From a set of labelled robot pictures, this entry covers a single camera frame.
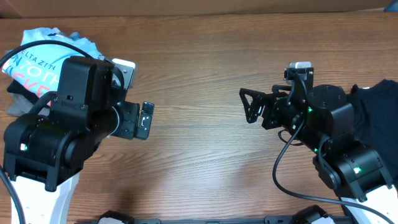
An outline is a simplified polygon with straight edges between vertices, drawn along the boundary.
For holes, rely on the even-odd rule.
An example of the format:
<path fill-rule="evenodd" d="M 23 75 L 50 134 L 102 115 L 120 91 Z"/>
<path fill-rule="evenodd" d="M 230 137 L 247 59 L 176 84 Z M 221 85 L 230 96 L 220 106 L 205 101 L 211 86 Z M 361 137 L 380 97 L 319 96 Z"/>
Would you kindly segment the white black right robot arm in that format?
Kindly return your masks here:
<path fill-rule="evenodd" d="M 346 93 L 333 85 L 276 85 L 272 93 L 242 88 L 239 96 L 246 120 L 262 127 L 283 127 L 290 135 L 279 153 L 272 179 L 285 194 L 338 204 L 353 223 L 397 223 L 397 187 L 381 154 L 354 135 L 354 107 Z M 298 140 L 315 153 L 313 165 L 319 178 L 336 198 L 300 194 L 281 185 L 277 169 L 282 157 Z"/>

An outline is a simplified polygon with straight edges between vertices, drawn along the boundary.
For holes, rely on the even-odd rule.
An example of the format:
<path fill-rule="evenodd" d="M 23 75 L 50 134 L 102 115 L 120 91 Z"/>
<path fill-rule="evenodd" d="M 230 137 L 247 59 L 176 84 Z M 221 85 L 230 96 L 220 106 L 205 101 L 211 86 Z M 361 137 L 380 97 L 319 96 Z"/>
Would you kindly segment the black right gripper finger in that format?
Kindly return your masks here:
<path fill-rule="evenodd" d="M 264 104 L 244 105 L 246 121 L 248 123 L 255 123 L 258 117 L 262 114 L 264 107 Z"/>
<path fill-rule="evenodd" d="M 276 101 L 277 98 L 283 98 L 288 96 L 286 92 L 263 93 L 260 91 L 249 90 L 246 88 L 241 88 L 239 91 L 239 95 L 241 97 L 241 101 L 245 108 L 251 106 L 260 106 L 260 105 L 268 106 L 273 101 Z"/>

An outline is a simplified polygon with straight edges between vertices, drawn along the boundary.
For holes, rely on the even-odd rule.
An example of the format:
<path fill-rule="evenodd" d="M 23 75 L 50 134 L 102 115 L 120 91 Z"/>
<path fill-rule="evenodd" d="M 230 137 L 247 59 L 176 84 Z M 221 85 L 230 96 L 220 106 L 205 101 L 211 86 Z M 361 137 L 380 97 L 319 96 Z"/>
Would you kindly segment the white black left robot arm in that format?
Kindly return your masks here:
<path fill-rule="evenodd" d="M 84 163 L 110 136 L 145 140 L 154 105 L 126 100 L 136 64 L 72 56 L 56 91 L 4 132 L 2 175 L 13 223 L 65 223 Z"/>

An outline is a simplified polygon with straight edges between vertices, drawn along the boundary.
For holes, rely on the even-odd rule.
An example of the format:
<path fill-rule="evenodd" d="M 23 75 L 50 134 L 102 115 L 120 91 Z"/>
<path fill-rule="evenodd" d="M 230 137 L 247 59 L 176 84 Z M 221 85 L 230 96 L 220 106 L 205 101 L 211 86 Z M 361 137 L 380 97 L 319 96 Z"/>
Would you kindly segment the light blue printed t-shirt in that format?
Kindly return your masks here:
<path fill-rule="evenodd" d="M 24 45 L 38 40 L 66 42 L 82 49 L 94 58 L 102 57 L 95 43 L 91 41 L 83 44 L 74 43 L 69 35 L 64 34 L 56 27 L 25 30 L 21 44 Z M 79 56 L 80 54 L 61 45 L 38 45 L 11 57 L 4 64 L 2 71 L 40 98 L 48 91 L 57 90 L 63 61 L 75 55 Z"/>

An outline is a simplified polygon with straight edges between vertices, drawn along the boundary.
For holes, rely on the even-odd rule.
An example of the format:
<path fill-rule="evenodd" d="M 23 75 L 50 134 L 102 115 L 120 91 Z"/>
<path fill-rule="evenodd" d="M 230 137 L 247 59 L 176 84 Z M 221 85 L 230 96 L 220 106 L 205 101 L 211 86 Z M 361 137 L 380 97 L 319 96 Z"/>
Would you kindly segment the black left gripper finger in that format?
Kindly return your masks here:
<path fill-rule="evenodd" d="M 152 116 L 154 114 L 154 108 L 155 108 L 155 105 L 153 103 L 144 101 L 142 104 L 141 113 L 148 114 L 148 115 Z"/>
<path fill-rule="evenodd" d="M 151 124 L 152 116 L 148 114 L 142 114 L 137 122 L 134 137 L 140 140 L 146 140 L 149 137 Z"/>

